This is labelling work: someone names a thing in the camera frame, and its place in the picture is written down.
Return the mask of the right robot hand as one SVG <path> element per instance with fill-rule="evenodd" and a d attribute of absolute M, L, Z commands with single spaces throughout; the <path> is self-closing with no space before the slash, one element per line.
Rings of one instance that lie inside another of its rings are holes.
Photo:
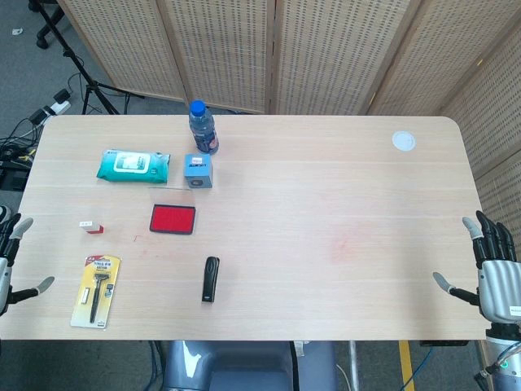
<path fill-rule="evenodd" d="M 493 222 L 483 212 L 476 221 L 462 219 L 472 242 L 478 286 L 470 292 L 451 284 L 439 272 L 432 277 L 449 295 L 477 306 L 490 323 L 520 323 L 520 260 L 513 235 L 501 222 Z"/>

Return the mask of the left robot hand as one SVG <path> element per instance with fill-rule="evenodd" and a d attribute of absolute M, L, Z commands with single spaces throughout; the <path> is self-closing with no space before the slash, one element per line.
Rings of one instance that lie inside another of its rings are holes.
<path fill-rule="evenodd" d="M 54 276 L 48 276 L 36 287 L 14 291 L 11 285 L 12 268 L 20 248 L 20 241 L 24 233 L 33 224 L 31 217 L 23 221 L 20 213 L 1 223 L 1 315 L 4 315 L 9 305 L 15 305 L 21 301 L 37 297 L 45 292 L 55 281 Z"/>

